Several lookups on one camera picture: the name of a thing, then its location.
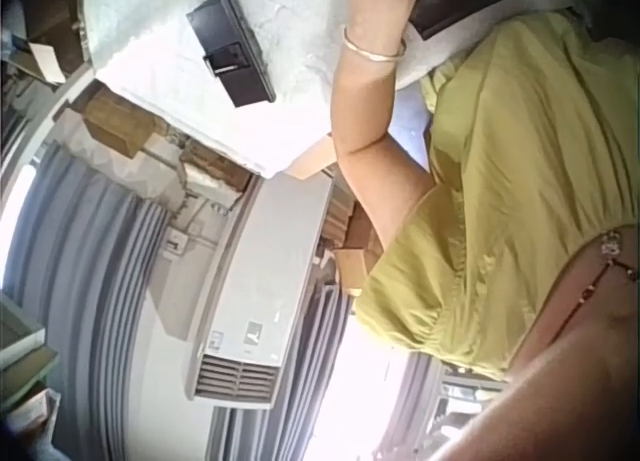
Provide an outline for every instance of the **yellow blouse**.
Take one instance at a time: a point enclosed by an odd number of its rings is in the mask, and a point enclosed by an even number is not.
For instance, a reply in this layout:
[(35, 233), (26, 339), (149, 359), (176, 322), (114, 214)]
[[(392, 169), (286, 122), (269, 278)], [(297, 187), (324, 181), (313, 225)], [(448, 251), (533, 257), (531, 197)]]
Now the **yellow blouse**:
[(570, 258), (638, 221), (639, 73), (630, 47), (538, 13), (425, 79), (437, 185), (373, 269), (359, 319), (501, 378)]

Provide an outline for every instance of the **curtain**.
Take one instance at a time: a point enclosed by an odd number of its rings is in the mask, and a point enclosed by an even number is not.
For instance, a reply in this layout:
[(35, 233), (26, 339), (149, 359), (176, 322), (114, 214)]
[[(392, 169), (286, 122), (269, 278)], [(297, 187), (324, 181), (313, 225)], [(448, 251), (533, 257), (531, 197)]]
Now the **curtain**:
[(426, 435), (440, 392), (441, 363), (428, 354), (409, 355), (387, 430), (376, 451), (376, 459), (405, 459)]
[(54, 444), (71, 459), (126, 459), (134, 333), (167, 221), (56, 143), (38, 167), (4, 290), (60, 354), (47, 384), (62, 395)]
[(330, 276), (317, 279), (293, 333), (271, 410), (216, 408), (209, 440), (212, 461), (299, 461), (313, 434), (352, 299)]

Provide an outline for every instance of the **gold bangle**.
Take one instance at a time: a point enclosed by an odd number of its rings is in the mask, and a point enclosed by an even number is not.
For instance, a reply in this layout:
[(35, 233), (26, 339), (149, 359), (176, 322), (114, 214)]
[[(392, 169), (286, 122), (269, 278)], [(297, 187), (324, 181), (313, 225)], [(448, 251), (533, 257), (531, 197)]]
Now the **gold bangle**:
[(351, 51), (353, 51), (354, 53), (358, 53), (360, 56), (363, 56), (369, 61), (373, 61), (374, 63), (395, 63), (396, 61), (400, 61), (402, 58), (404, 58), (404, 54), (407, 52), (407, 43), (404, 39), (400, 40), (400, 51), (395, 56), (372, 53), (370, 51), (362, 49), (353, 44), (353, 42), (349, 39), (349, 36), (347, 36), (346, 26), (342, 31), (342, 41), (344, 42), (344, 45)]

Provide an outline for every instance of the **air conditioner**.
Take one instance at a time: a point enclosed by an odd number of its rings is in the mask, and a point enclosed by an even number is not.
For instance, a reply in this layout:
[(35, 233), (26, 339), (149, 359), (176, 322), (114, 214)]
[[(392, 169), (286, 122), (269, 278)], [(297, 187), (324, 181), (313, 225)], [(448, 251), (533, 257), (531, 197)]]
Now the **air conditioner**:
[(187, 395), (269, 409), (306, 289), (333, 179), (285, 174), (248, 191), (194, 345)]

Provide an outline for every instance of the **window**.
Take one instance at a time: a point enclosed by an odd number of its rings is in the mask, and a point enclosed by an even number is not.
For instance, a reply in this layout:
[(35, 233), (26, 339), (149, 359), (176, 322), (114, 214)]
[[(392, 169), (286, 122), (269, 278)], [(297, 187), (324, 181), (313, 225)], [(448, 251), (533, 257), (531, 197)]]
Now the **window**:
[(13, 238), (13, 232), (16, 229), (20, 210), (35, 177), (36, 168), (31, 164), (24, 166), (20, 170), (16, 183), (9, 193), (2, 211), (2, 217), (0, 217), (0, 288), (4, 282), (4, 270), (9, 256), (11, 238)]
[(371, 459), (393, 412), (408, 352), (351, 316), (305, 461)]

